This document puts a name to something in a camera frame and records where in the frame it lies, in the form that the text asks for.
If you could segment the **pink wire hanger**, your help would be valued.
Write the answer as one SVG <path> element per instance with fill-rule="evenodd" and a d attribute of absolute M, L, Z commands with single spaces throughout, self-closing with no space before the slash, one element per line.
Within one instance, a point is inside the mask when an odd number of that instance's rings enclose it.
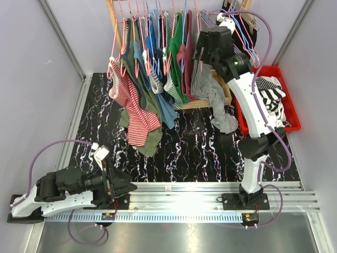
<path fill-rule="evenodd" d="M 201 27 L 200 27 L 200 18 L 199 18 L 199 9 L 197 7 L 197 1 L 194 0 L 194 8 L 195 8 L 195 14 L 196 14 L 196 26 L 197 26 L 197 32 L 196 32 L 196 37 L 195 37 L 195 52 L 194 52 L 194 57 L 195 57 L 195 63 L 196 63 L 196 67 L 195 67 L 195 71 L 198 72 L 199 66 L 202 65 L 202 63 L 200 63 L 200 52 L 201 52 L 201 48 L 198 46 L 198 41 L 199 41 L 199 36 L 200 36 L 200 32 L 201 32 Z"/>
<path fill-rule="evenodd" d="M 232 33 L 233 49 L 235 53 L 245 53 L 253 67 L 260 66 L 260 57 L 256 52 L 255 45 L 257 41 L 257 32 L 259 26 L 254 17 L 250 14 L 231 14 L 227 15 L 228 11 L 234 9 L 222 8 L 215 12 L 210 12 L 205 9 L 200 11 L 202 21 L 209 27 L 224 25 L 226 22 L 234 27 Z"/>
<path fill-rule="evenodd" d="M 243 47 L 249 53 L 249 55 L 251 56 L 252 65 L 254 67 L 259 67 L 260 66 L 260 58 L 259 58 L 257 52 L 254 50 L 253 40 L 250 36 L 250 32 L 248 31 L 248 29 L 245 26 L 244 19 L 242 18 L 241 14 L 238 15 L 238 21 L 239 21 L 239 24 L 240 24 L 241 37 L 244 41 Z"/>

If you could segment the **light blue wire hanger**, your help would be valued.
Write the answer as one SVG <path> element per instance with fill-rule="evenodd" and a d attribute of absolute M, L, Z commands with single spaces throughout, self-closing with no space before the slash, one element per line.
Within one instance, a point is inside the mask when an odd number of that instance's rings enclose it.
<path fill-rule="evenodd" d="M 219 21 L 217 20 L 219 12 L 215 11 L 207 11 L 205 9 L 202 9 L 200 11 L 200 17 L 203 22 L 203 24 L 206 26 L 206 28 L 212 28 L 219 25 Z"/>
<path fill-rule="evenodd" d="M 254 67 L 258 67 L 260 65 L 260 58 L 254 50 L 257 31 L 255 29 L 252 29 L 252 32 L 250 31 L 249 23 L 243 19 L 242 14 L 235 14 L 233 17 L 237 29 L 235 35 L 236 46 L 241 52 L 248 55 Z"/>

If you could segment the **grey tank top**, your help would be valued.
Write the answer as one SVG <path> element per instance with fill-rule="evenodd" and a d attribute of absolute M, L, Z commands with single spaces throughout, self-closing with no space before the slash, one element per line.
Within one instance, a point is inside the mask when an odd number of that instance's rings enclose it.
<path fill-rule="evenodd" d="M 212 66 L 194 60 L 191 94 L 199 100 L 208 101 L 213 109 L 211 123 L 221 133 L 230 134 L 238 127 L 237 119 L 225 111 L 225 94 L 218 81 L 212 76 Z"/>

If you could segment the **purple black striped tank top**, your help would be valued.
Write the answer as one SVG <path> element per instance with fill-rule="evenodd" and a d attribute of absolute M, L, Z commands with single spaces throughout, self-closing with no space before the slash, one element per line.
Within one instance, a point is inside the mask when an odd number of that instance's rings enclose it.
<path fill-rule="evenodd" d="M 256 86 L 259 90 L 282 88 L 280 81 L 274 76 L 259 76 L 256 79 Z"/>

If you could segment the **black white wide-striped top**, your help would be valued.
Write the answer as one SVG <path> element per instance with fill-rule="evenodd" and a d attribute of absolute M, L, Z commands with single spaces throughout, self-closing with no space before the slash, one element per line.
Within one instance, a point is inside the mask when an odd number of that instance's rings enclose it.
<path fill-rule="evenodd" d="M 268 90 L 259 90 L 260 95 L 263 99 L 263 103 L 266 106 L 276 103 L 278 101 L 282 102 L 282 99 L 286 97 L 286 93 L 279 88 L 276 89 L 268 89 Z"/>

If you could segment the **white plain tank top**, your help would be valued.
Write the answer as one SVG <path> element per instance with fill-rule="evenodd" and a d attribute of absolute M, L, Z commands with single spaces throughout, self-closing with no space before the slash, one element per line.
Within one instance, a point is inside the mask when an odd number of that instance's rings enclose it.
<path fill-rule="evenodd" d="M 286 115 L 284 113 L 284 106 L 281 101 L 272 103 L 267 107 L 270 118 L 275 122 L 276 126 L 279 127 L 291 127 L 292 125 L 286 120 Z"/>

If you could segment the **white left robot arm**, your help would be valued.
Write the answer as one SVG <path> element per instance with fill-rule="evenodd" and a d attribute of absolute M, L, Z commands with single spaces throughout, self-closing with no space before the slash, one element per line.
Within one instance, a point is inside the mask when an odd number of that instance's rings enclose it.
<path fill-rule="evenodd" d="M 61 212 L 89 208 L 104 210 L 137 190 L 126 173 L 97 168 L 84 174 L 78 167 L 67 167 L 41 177 L 29 194 L 11 197 L 7 223 L 35 224 Z"/>

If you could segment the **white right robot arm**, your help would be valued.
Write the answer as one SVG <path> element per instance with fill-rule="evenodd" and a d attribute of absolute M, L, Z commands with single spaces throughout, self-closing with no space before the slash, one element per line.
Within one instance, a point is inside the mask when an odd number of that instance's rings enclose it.
<path fill-rule="evenodd" d="M 239 102 L 247 121 L 249 138 L 239 142 L 244 156 L 244 175 L 238 193 L 222 196 L 224 208 L 269 209 L 266 194 L 261 185 L 262 169 L 267 160 L 267 151 L 285 136 L 269 119 L 269 113 L 256 86 L 252 65 L 244 53 L 235 54 L 231 31 L 225 26 L 216 26 L 201 32 L 196 44 L 196 58 L 213 67 L 228 84 Z"/>

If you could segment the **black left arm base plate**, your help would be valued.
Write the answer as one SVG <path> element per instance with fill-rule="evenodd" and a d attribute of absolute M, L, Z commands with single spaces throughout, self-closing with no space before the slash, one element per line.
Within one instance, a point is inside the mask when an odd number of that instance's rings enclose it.
<path fill-rule="evenodd" d="M 117 208 L 117 210 L 129 210 L 130 197 L 131 195 L 127 193 L 121 197 L 115 198 L 112 207 Z"/>

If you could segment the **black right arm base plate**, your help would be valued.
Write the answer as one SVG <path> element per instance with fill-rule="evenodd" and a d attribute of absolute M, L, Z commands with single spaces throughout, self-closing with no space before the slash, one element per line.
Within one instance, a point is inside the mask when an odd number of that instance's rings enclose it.
<path fill-rule="evenodd" d="M 245 197 L 240 193 L 224 193 L 221 195 L 223 210 L 270 210 L 266 193 L 257 198 Z"/>

